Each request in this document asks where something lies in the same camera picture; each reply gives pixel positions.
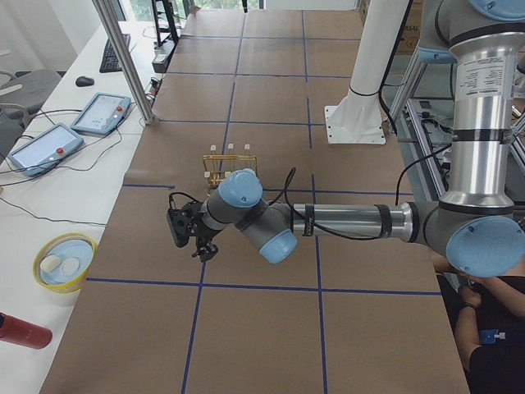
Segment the black band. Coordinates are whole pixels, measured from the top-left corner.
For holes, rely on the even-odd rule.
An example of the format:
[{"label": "black band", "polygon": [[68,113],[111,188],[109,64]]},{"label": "black band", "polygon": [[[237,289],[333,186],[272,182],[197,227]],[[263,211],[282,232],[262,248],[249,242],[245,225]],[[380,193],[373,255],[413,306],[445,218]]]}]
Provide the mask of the black band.
[{"label": "black band", "polygon": [[313,236],[313,224],[315,223],[315,208],[313,204],[304,205],[304,233],[303,236]]},{"label": "black band", "polygon": [[257,205],[254,205],[253,208],[251,208],[242,219],[240,219],[236,224],[235,227],[239,231],[244,231],[248,227],[250,227],[253,222],[255,222],[257,219],[259,219],[264,211],[266,211],[268,208],[268,203],[264,201],[263,199],[260,199]]},{"label": "black band", "polygon": [[525,32],[525,23],[499,23],[470,30],[466,33],[456,35],[450,40],[450,47],[453,47],[469,39],[477,39],[483,35],[508,33],[508,32]]},{"label": "black band", "polygon": [[454,130],[454,142],[498,141],[501,144],[510,144],[513,140],[510,129],[471,129]]},{"label": "black band", "polygon": [[412,244],[416,241],[419,234],[419,211],[418,206],[415,203],[407,203],[412,211],[412,235],[410,236],[409,243]]},{"label": "black band", "polygon": [[378,90],[376,93],[359,93],[359,92],[356,92],[354,89],[352,89],[352,85],[350,86],[350,91],[354,94],[357,94],[358,96],[362,96],[362,97],[370,97],[370,96],[375,96],[376,94],[379,94],[380,90]]},{"label": "black band", "polygon": [[470,302],[463,302],[463,303],[459,306],[458,310],[461,310],[461,309],[463,309],[463,308],[472,308],[472,309],[474,309],[474,310],[477,309],[477,308],[476,308],[474,305],[472,305]]},{"label": "black band", "polygon": [[388,205],[376,204],[381,219],[381,232],[377,238],[389,238],[392,234],[392,216],[390,215],[390,208]]},{"label": "black band", "polygon": [[468,207],[467,205],[456,205],[449,204],[440,201],[439,207],[447,211],[457,212],[457,213],[469,213],[472,215],[480,216],[491,216],[491,215],[508,215],[514,211],[514,206],[512,207]]}]

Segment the white desk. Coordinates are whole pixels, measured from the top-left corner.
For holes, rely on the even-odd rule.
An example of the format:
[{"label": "white desk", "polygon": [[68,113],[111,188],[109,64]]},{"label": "white desk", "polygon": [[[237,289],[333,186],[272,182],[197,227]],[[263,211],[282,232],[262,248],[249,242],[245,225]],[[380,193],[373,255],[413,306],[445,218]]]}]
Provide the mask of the white desk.
[{"label": "white desk", "polygon": [[[122,31],[131,33],[131,55],[144,88],[150,78],[156,76],[151,65],[154,56],[153,40],[143,35],[144,29],[151,25],[152,23],[130,22],[122,24]],[[147,29],[145,34],[151,35],[152,32],[154,30]],[[131,97],[122,72],[98,72],[106,39],[107,35],[100,27],[49,97],[43,106],[44,111],[82,109],[97,92]],[[95,84],[78,88],[75,86],[78,76],[93,77]],[[135,105],[132,107],[133,111],[119,127],[122,141],[107,151],[93,169],[88,172],[55,169],[38,180],[8,186],[1,196],[39,216],[82,222],[107,222],[144,126],[140,121],[138,108]],[[54,122],[62,121],[69,125],[76,115],[57,112],[49,116]],[[48,119],[38,117],[31,122],[26,134],[38,135],[50,126]],[[87,168],[103,150],[119,138],[114,132],[68,158],[63,164]],[[85,136],[84,140],[86,144],[90,144],[98,138]],[[3,163],[0,171],[6,170],[8,167]],[[0,184],[24,179],[27,178],[21,174],[0,174]],[[50,328],[53,332],[52,342],[42,350],[0,341],[1,392],[35,394],[39,392],[48,373],[78,294],[58,295],[47,291],[33,279],[31,268],[35,255],[48,241],[71,231],[82,232],[99,242],[104,227],[37,220],[0,201],[0,311]]]}]

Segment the silver metal tube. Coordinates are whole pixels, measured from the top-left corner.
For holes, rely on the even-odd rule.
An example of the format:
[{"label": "silver metal tube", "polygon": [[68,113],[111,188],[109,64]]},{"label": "silver metal tube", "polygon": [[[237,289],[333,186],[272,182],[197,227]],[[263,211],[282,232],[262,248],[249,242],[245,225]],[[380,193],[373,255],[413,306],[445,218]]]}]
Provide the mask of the silver metal tube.
[{"label": "silver metal tube", "polygon": [[121,28],[118,25],[115,11],[112,8],[110,0],[93,0],[93,5],[97,9],[98,16],[102,22],[104,29],[106,30],[107,37],[112,43],[115,49],[116,56],[118,57],[119,63],[121,64],[124,77],[130,87],[131,94],[139,107],[140,113],[144,122],[148,125],[153,119],[154,115],[149,105],[146,95],[144,94],[144,88],[140,83],[139,74],[131,59],[130,52],[126,46],[126,42],[122,38]]},{"label": "silver metal tube", "polygon": [[472,132],[509,131],[516,54],[525,33],[485,35],[456,44],[458,59],[450,188],[446,204],[471,208],[508,208],[504,193],[509,146],[503,140],[464,140]]},{"label": "silver metal tube", "polygon": [[[294,204],[294,208],[303,217],[306,216],[305,204]],[[382,220],[375,205],[313,205],[315,223],[334,232],[346,236],[377,237],[381,234]],[[393,236],[402,241],[410,240],[413,231],[412,209],[408,204],[399,207],[388,207],[392,231],[387,238]],[[304,231],[304,220],[294,216],[293,231]],[[330,235],[320,228],[314,227],[313,234],[319,236]]]}]

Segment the computer mouse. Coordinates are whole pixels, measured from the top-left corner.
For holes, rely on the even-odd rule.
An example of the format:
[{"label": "computer mouse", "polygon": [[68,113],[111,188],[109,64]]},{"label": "computer mouse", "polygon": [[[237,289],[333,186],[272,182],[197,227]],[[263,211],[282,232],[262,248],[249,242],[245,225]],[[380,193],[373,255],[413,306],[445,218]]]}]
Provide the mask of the computer mouse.
[{"label": "computer mouse", "polygon": [[82,86],[91,86],[94,83],[95,80],[93,78],[89,78],[88,76],[79,76],[75,81],[75,85],[77,85],[80,88]]}]

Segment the wall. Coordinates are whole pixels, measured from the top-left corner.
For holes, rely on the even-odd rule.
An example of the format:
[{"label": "wall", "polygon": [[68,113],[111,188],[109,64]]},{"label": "wall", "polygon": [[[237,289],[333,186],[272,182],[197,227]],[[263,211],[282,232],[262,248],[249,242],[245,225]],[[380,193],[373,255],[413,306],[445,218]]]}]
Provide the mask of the wall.
[{"label": "wall", "polygon": [[48,0],[62,28],[78,54],[95,30],[100,18],[92,0]]},{"label": "wall", "polygon": [[0,68],[66,71],[99,23],[91,0],[2,0]]},{"label": "wall", "polygon": [[359,0],[265,0],[268,10],[354,10]]}]

